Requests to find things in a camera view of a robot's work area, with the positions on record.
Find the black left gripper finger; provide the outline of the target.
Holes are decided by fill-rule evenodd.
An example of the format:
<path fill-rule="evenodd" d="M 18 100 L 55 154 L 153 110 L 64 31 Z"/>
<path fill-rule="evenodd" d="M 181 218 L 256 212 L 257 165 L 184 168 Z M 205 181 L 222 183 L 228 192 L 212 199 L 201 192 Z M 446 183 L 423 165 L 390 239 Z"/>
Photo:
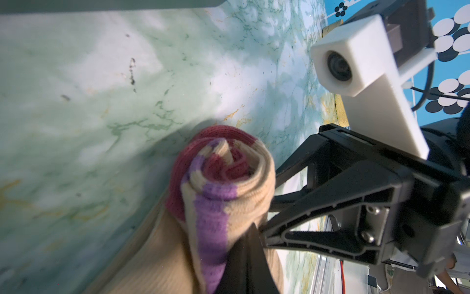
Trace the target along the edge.
<path fill-rule="evenodd" d="M 279 294 L 268 266 L 259 231 L 252 224 L 228 254 L 217 294 Z"/>

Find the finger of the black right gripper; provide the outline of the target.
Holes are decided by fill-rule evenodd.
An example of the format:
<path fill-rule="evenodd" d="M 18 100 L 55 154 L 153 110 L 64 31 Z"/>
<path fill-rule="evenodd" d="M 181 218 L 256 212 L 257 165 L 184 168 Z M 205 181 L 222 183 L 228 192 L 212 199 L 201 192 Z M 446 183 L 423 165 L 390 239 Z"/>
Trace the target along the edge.
<path fill-rule="evenodd" d="M 328 124 L 320 127 L 320 133 L 309 136 L 300 147 L 276 170 L 276 186 L 280 187 L 293 176 L 307 169 L 307 184 L 294 192 L 284 192 L 275 196 L 271 202 L 270 212 L 281 212 L 293 205 L 304 204 L 307 208 L 320 210 L 321 199 L 316 190 L 332 177 L 332 141 L 324 135 L 327 131 L 344 131 L 350 135 L 349 128 Z"/>

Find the tan maroon striped sock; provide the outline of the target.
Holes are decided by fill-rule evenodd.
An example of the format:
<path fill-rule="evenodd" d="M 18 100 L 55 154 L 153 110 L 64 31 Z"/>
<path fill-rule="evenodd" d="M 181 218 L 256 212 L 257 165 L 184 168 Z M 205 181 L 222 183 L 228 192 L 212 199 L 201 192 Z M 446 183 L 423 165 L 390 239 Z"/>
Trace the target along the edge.
<path fill-rule="evenodd" d="M 203 129 L 179 153 L 168 189 L 89 294 L 212 294 L 230 250 L 266 221 L 274 160 L 231 126 Z"/>

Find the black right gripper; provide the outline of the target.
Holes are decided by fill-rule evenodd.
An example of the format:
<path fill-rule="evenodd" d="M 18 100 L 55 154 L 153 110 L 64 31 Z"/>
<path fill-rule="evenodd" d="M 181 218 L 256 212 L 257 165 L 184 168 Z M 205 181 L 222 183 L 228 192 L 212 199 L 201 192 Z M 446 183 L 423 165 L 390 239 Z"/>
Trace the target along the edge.
<path fill-rule="evenodd" d="M 429 161 L 414 119 L 319 129 L 319 186 L 260 228 L 271 249 L 312 251 L 377 265 L 394 249 L 428 278 L 443 271 L 470 212 L 470 180 Z"/>

